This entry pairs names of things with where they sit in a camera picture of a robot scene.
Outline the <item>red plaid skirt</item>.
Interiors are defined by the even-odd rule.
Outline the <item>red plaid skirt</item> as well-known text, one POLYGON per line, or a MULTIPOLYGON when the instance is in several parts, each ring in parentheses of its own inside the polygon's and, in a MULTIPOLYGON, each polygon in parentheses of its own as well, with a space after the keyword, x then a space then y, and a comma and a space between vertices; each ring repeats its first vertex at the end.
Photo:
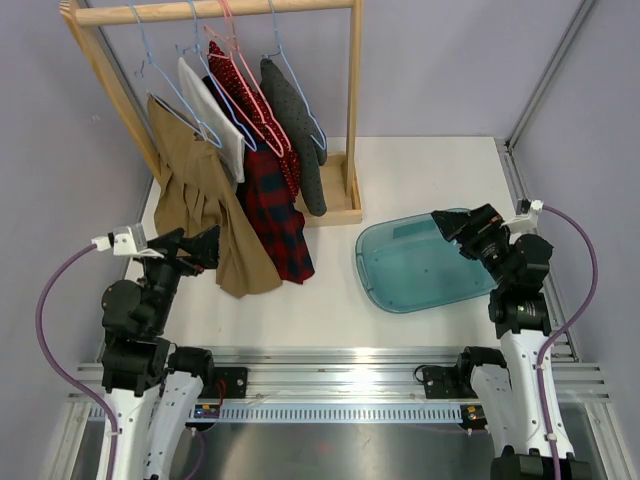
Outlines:
POLYGON ((314 274, 304 216, 291 202, 275 153, 259 137, 255 141, 255 150, 245 150, 245 181, 236 197, 280 278, 302 284, 314 274))

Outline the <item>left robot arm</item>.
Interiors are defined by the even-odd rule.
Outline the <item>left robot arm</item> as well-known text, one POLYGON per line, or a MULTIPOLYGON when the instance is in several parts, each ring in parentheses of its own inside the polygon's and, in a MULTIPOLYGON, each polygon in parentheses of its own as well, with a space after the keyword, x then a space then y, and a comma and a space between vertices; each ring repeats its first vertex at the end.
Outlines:
POLYGON ((219 237, 214 226, 194 237, 177 228, 149 240, 135 224, 92 241, 143 267, 140 279, 115 282, 101 300, 107 419, 100 479, 168 478, 190 409, 215 389, 211 352, 175 347, 163 333, 180 280, 217 268, 219 237))

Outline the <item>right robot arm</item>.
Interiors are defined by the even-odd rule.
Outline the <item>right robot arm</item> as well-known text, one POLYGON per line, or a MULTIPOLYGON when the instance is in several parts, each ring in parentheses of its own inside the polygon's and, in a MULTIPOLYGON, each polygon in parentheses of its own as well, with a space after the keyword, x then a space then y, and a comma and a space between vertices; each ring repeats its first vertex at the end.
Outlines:
POLYGON ((545 209, 539 200, 523 199, 511 220, 489 204, 432 213, 442 237, 496 283, 488 312, 499 348, 467 347, 447 373, 460 393, 480 402, 494 445, 493 479, 592 476, 575 456, 552 374, 550 348, 559 335, 542 287, 553 247, 532 231, 545 209))

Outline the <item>red dotted skirt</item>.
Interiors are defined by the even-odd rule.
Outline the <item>red dotted skirt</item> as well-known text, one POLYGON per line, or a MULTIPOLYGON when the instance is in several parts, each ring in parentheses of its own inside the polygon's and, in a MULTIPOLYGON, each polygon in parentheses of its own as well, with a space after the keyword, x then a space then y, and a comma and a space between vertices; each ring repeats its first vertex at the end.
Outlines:
MULTIPOLYGON (((250 115, 249 108, 251 108, 248 95, 242 91, 242 86, 240 85, 239 80, 235 77, 235 72, 233 71, 233 67, 229 60, 212 57, 211 54, 224 54, 222 49, 214 40, 209 41, 209 51, 207 54, 209 70, 218 81, 222 91, 230 96, 230 102, 233 105, 234 110, 239 114, 242 120, 247 122, 245 120, 245 116, 250 115)), ((261 136, 250 126, 249 123, 248 125, 249 128, 256 133, 259 139, 262 140, 261 136)), ((281 128, 289 140, 284 128, 282 126, 281 128)), ((291 201, 295 201, 300 190, 300 165, 298 155, 294 151, 290 140, 289 143, 290 147, 287 149, 285 156, 282 159, 277 157, 276 159, 285 180, 289 199, 291 201)))

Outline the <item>white skirt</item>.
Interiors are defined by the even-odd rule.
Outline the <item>white skirt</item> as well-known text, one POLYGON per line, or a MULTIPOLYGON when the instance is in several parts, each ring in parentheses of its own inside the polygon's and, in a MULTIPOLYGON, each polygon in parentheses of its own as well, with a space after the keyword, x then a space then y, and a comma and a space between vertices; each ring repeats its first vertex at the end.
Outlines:
POLYGON ((224 102, 214 96, 216 89, 209 76, 201 79, 184 58, 178 60, 178 76, 182 95, 189 106, 219 137, 218 156, 232 189, 236 190, 237 185, 245 181, 244 135, 227 116, 224 102))

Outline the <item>tan pleated skirt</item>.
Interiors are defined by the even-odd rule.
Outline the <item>tan pleated skirt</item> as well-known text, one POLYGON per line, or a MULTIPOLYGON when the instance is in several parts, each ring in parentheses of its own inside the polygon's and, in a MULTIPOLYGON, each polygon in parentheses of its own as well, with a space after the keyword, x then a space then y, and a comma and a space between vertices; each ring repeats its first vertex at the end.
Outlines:
POLYGON ((279 273, 232 190, 217 148, 153 96, 146 108, 157 148, 156 232, 182 228, 192 238, 218 227, 216 283, 223 291, 241 298, 280 287, 279 273))

